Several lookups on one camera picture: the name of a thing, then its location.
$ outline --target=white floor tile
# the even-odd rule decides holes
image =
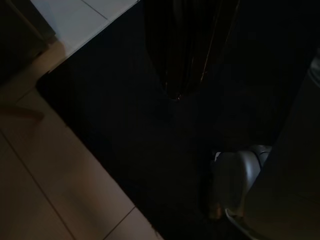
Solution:
[[[105,16],[110,22],[115,20],[138,0],[84,0],[91,7]]]
[[[133,203],[35,90],[18,105],[45,117],[9,119],[1,128],[5,136],[74,236],[103,239]]]
[[[105,240],[163,240],[135,208]]]
[[[0,135],[0,239],[72,239],[2,135]]]
[[[109,24],[108,20],[81,0],[31,0],[31,2],[56,32],[56,37],[73,49],[80,48]]]
[[[59,41],[35,59],[32,64],[14,75],[0,87],[0,103],[13,104],[31,90],[42,75],[66,59],[66,46]]]

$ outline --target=dark rug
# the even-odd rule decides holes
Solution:
[[[224,64],[179,103],[148,56],[142,1],[37,84],[165,240],[244,238],[203,215],[211,149],[272,145],[319,44],[319,14],[255,2],[242,1]]]

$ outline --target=floor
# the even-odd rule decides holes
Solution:
[[[0,117],[0,239],[161,240],[35,84],[136,0],[31,0],[58,41],[0,87],[0,103],[44,113]]]

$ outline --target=tile floor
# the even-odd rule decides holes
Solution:
[[[35,84],[136,0],[31,0],[58,41],[0,86],[0,103],[44,113],[0,117],[0,239],[160,240]]]

